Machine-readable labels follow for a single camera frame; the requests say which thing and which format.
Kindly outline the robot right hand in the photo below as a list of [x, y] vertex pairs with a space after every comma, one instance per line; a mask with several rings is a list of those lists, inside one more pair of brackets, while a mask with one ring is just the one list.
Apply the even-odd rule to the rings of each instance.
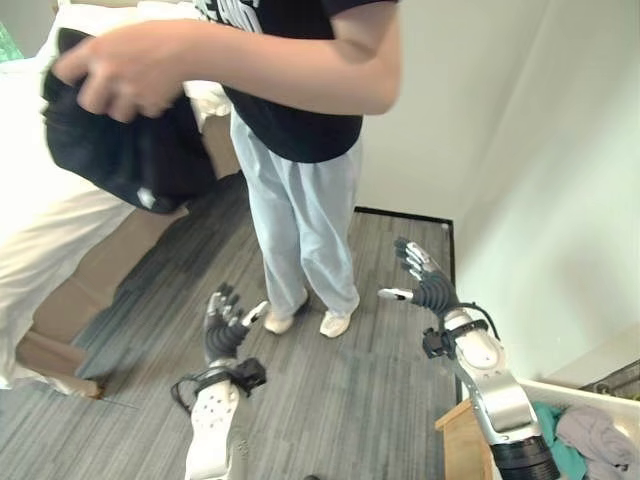
[[458, 305], [459, 300], [455, 287], [440, 265], [426, 250], [409, 239], [399, 237], [394, 241], [394, 248], [402, 267], [418, 284], [413, 289], [382, 288], [377, 295], [412, 303], [431, 311], [438, 318], [444, 318], [448, 311]]

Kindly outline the person's hand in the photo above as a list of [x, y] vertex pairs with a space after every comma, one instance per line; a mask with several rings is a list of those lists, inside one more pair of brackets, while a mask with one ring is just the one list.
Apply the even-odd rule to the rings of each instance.
[[82, 41], [59, 57], [53, 71], [80, 86], [77, 103], [90, 113], [123, 123], [137, 115], [154, 118], [183, 88], [187, 45], [182, 32], [140, 25]]

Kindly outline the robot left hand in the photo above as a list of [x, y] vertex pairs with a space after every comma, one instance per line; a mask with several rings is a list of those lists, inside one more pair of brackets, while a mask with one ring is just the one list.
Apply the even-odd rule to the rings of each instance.
[[236, 359], [237, 351], [252, 326], [269, 310], [263, 300], [252, 309], [239, 306], [240, 295], [232, 285], [222, 283], [209, 297], [203, 321], [203, 347], [207, 366]]

